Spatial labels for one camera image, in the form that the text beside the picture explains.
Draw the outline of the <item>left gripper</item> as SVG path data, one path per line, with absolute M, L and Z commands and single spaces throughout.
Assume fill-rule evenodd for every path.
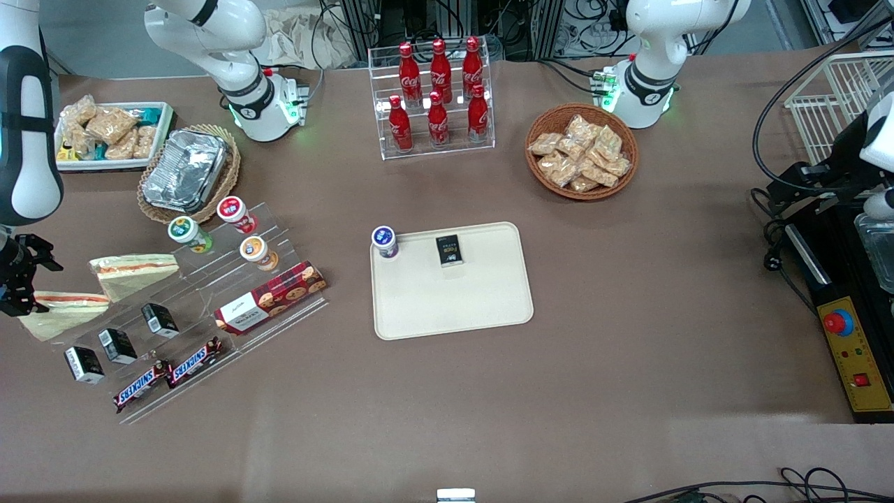
M 859 157 L 867 137 L 866 124 L 850 124 L 833 141 L 828 163 L 796 163 L 805 186 L 833 186 L 837 199 L 849 203 L 861 192 L 881 184 L 881 169 Z M 782 182 L 767 185 L 770 210 L 786 210 L 804 198 L 804 191 Z

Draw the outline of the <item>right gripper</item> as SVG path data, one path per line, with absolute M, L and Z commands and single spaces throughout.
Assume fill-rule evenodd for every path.
M 35 233 L 7 236 L 1 251 L 1 311 L 10 317 L 24 317 L 34 309 L 33 280 L 38 266 L 51 272 L 64 267 L 55 260 L 54 245 Z

